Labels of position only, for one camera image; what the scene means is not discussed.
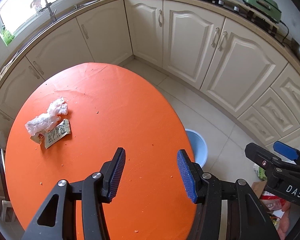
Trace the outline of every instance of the blue gripper pad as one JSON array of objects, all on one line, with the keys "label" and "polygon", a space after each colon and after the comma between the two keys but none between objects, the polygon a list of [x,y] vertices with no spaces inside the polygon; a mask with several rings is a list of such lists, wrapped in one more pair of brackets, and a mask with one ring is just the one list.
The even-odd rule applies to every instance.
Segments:
[{"label": "blue gripper pad", "polygon": [[273,144],[273,150],[277,153],[280,153],[281,155],[287,157],[289,160],[297,160],[299,155],[296,149],[290,147],[289,145],[286,145],[282,142],[276,141]]},{"label": "blue gripper pad", "polygon": [[185,186],[188,198],[190,198],[191,201],[195,203],[197,201],[198,195],[195,191],[194,178],[191,174],[190,168],[188,166],[189,164],[187,163],[186,158],[189,159],[188,156],[184,156],[184,153],[181,150],[179,150],[177,153],[177,164],[179,172],[183,181],[183,185]]},{"label": "blue gripper pad", "polygon": [[126,152],[125,150],[123,150],[117,159],[117,162],[115,164],[115,167],[113,169],[113,172],[109,180],[109,192],[107,197],[110,200],[112,200],[117,195],[117,191],[118,191],[118,187],[119,187],[119,183],[120,183],[120,179],[121,179],[121,175],[125,163],[126,163]]}]

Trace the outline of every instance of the metal screw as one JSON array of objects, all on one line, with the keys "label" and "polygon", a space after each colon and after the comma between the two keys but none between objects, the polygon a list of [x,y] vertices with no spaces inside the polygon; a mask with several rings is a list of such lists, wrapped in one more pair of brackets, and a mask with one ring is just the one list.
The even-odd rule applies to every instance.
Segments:
[{"label": "metal screw", "polygon": [[244,186],[244,185],[247,184],[247,182],[246,182],[244,179],[238,179],[238,183],[239,183],[239,185],[241,185],[241,186]]},{"label": "metal screw", "polygon": [[67,184],[67,181],[64,179],[59,180],[59,182],[58,182],[58,186],[60,186],[60,187],[63,187],[65,184]]},{"label": "metal screw", "polygon": [[202,174],[202,177],[204,179],[211,179],[211,174],[206,172],[206,173]]},{"label": "metal screw", "polygon": [[93,177],[94,179],[98,179],[98,178],[101,177],[101,173],[100,173],[100,172],[95,172],[95,173],[92,174],[92,177]]}]

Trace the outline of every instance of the orange table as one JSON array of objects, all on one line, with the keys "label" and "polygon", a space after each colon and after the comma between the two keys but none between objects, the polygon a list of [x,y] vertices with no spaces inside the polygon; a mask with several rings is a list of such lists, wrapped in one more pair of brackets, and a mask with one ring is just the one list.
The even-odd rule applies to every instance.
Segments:
[{"label": "orange table", "polygon": [[[67,100],[65,118],[72,133],[46,150],[44,143],[30,140],[24,125],[59,97]],[[193,159],[184,127],[150,83],[127,69],[99,63],[74,66],[47,80],[13,123],[6,179],[23,228],[60,179],[85,179],[117,147],[126,150],[126,164],[117,196],[103,204],[111,239],[186,239],[196,206],[186,196],[176,161],[182,148]],[[83,239],[80,219],[78,204],[78,240]]]}]

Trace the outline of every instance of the green electric grill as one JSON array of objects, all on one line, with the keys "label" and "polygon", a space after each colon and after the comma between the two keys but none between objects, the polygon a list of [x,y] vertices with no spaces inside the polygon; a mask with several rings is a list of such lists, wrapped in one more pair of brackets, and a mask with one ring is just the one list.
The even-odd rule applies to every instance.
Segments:
[{"label": "green electric grill", "polygon": [[281,11],[278,9],[278,4],[273,0],[243,0],[243,2],[256,9],[271,21],[279,23],[281,20]]}]

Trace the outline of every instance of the human hand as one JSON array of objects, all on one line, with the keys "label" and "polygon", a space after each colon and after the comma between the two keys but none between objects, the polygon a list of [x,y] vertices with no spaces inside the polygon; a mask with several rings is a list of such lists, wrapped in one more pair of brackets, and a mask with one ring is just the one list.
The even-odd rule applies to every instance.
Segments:
[{"label": "human hand", "polygon": [[280,219],[279,228],[278,228],[278,235],[280,237],[280,240],[284,240],[286,238],[286,233],[290,226],[289,221],[289,213],[290,213],[290,202],[286,202],[282,207],[282,212],[284,212],[282,218]]}]

